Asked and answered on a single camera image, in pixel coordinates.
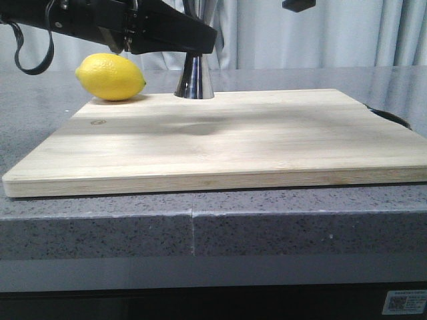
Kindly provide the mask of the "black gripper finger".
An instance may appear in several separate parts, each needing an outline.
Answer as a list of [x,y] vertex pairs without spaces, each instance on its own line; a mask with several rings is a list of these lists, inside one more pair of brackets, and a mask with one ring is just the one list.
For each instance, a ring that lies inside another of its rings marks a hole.
[[215,1],[184,1],[180,12],[165,1],[135,1],[127,18],[126,51],[209,54],[217,37],[210,26],[215,7]]

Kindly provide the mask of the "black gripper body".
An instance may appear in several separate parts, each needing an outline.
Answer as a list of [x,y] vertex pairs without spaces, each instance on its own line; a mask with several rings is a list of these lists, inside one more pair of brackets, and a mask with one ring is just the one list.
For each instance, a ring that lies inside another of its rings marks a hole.
[[128,51],[138,1],[54,1],[47,20],[52,31]]
[[316,6],[316,0],[284,0],[282,8],[292,12],[302,12]]

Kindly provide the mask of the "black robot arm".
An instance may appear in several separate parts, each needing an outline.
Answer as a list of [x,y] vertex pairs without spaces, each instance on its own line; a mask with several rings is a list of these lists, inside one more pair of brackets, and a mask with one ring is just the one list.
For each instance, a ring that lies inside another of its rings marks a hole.
[[106,45],[114,53],[211,53],[216,31],[163,1],[2,1],[7,20]]

